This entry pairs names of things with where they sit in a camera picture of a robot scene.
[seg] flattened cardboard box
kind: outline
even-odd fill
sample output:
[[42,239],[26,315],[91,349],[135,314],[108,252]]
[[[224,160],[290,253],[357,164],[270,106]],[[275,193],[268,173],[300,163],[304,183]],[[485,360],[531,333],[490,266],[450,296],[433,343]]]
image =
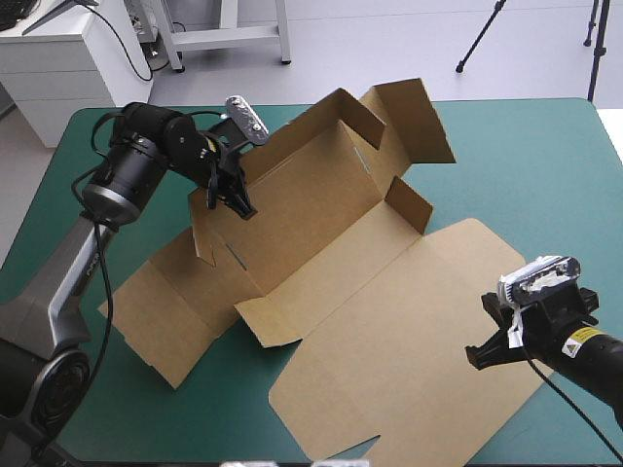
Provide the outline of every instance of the flattened cardboard box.
[[398,177],[454,157],[421,82],[336,90],[243,161],[259,213],[192,194],[192,231],[116,293],[128,344],[176,387],[238,311],[264,346],[304,339],[271,403],[311,458],[381,435],[377,465],[464,464],[538,381],[465,361],[493,330],[479,295],[523,260],[477,221],[423,236]]

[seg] tripod leg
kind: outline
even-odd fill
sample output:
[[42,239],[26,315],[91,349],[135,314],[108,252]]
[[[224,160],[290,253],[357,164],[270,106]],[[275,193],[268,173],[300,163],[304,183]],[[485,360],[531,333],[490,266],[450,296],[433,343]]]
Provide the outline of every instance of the tripod leg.
[[457,69],[456,69],[457,73],[462,73],[463,68],[465,67],[465,63],[467,63],[467,60],[474,53],[474,51],[476,50],[476,47],[478,47],[478,44],[480,43],[482,38],[485,37],[485,33],[487,32],[487,29],[489,29],[489,26],[491,26],[492,22],[494,22],[494,19],[497,16],[497,14],[499,12],[501,12],[502,8],[504,8],[504,4],[505,3],[506,3],[506,0],[498,0],[497,2],[495,2],[494,13],[491,15],[491,17],[489,18],[489,20],[485,24],[485,27],[483,27],[483,30],[480,31],[480,34],[478,34],[478,37],[476,38],[474,43],[469,48],[469,51],[467,51],[467,54],[465,55],[463,60],[460,60],[458,62]]
[[591,19],[588,21],[588,34],[584,41],[584,47],[591,47],[591,36],[593,36],[593,29],[597,24],[595,18],[597,17],[597,9],[600,7],[600,0],[593,0],[593,10],[591,10]]
[[588,88],[588,100],[593,102],[593,96],[595,95],[595,85],[597,84],[597,75],[600,71],[600,60],[605,55],[604,39],[605,39],[605,26],[607,25],[607,15],[610,11],[610,0],[604,0],[602,2],[602,12],[600,13],[600,23],[597,28],[597,43],[595,44],[595,50],[593,51],[593,70],[591,71],[591,85]]

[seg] gray floor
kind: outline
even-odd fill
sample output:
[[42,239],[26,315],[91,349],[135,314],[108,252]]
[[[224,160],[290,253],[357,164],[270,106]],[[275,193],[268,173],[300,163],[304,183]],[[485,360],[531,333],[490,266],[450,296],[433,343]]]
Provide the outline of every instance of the gray floor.
[[[288,0],[293,62],[278,47],[185,53],[186,72],[157,75],[151,102],[314,102],[336,87],[361,94],[375,83],[422,77],[433,100],[585,97],[592,50],[582,47],[592,0],[510,0],[462,75],[457,61],[494,0]],[[176,20],[209,27],[210,0],[175,0]],[[273,0],[240,0],[244,24],[274,22]],[[623,0],[612,1],[595,99],[623,108]],[[0,121],[0,265],[52,154],[19,112]]]

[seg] gray robot arm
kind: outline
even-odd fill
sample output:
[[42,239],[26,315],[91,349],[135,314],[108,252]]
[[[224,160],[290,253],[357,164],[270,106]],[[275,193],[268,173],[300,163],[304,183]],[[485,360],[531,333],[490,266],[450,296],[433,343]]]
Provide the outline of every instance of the gray robot arm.
[[54,444],[92,382],[79,348],[91,338],[80,301],[99,253],[120,227],[138,219],[168,170],[205,188],[207,207],[220,200],[242,219],[255,214],[240,150],[264,144],[268,132],[241,97],[226,107],[227,115],[205,131],[191,115],[148,104],[110,116],[110,150],[83,176],[91,179],[82,193],[75,192],[85,210],[21,294],[0,305],[1,466],[81,465]]

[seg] yellow warning label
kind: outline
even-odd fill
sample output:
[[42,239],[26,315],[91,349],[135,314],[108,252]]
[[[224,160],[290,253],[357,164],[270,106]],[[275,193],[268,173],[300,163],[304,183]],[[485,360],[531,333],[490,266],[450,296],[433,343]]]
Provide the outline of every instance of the yellow warning label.
[[593,338],[594,336],[598,336],[603,334],[602,331],[595,328],[580,328],[571,334],[568,338],[572,339],[578,343],[585,343],[587,340]]
[[567,338],[562,351],[566,356],[575,358],[580,348],[582,348],[583,343],[600,334],[603,334],[603,332],[599,329],[589,327],[580,328]]

